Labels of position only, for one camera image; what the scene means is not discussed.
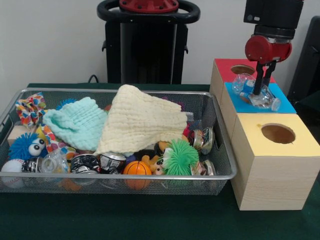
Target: green fuzzy ball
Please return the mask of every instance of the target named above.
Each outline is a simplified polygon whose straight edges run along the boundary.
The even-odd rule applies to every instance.
[[[199,161],[198,151],[188,142],[178,139],[169,145],[172,151],[167,153],[168,158],[164,164],[166,175],[191,175],[190,166],[195,166]]]

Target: mint green towel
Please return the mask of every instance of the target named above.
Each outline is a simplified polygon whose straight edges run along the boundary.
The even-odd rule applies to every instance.
[[[64,105],[60,110],[50,109],[43,123],[65,143],[79,150],[95,151],[107,120],[107,113],[96,101],[85,97]]]

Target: cream towel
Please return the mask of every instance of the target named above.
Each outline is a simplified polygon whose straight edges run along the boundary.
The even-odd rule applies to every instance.
[[[123,85],[112,101],[95,154],[135,153],[159,141],[181,139],[186,126],[180,105]]]

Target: wooden cube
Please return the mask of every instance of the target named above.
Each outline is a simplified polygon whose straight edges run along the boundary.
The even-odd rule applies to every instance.
[[[12,131],[10,132],[10,135],[7,138],[7,141],[9,143],[9,146],[11,147],[11,145],[14,143],[14,141],[20,137],[22,134],[25,133],[34,133],[36,131],[36,126],[31,127],[31,129],[27,129],[25,126],[23,125],[16,125],[13,127]]]
[[[320,170],[320,146],[296,114],[238,113],[231,180],[240,210],[301,210]]]
[[[232,91],[232,82],[237,74],[248,73],[254,78],[257,77],[257,72],[255,71],[256,65],[256,62],[247,59],[214,60],[210,92],[217,98],[230,139],[234,132],[237,113],[272,113],[271,109],[259,109],[244,102]],[[281,107],[277,113],[296,113],[273,78],[270,79],[269,88],[281,100]]]

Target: black cable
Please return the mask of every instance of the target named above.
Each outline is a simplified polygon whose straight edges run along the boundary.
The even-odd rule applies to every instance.
[[[91,83],[91,80],[95,78],[95,81],[96,83],[98,84],[99,83],[99,79],[96,75],[92,74],[90,77],[89,77],[89,80],[88,80],[88,83]]]

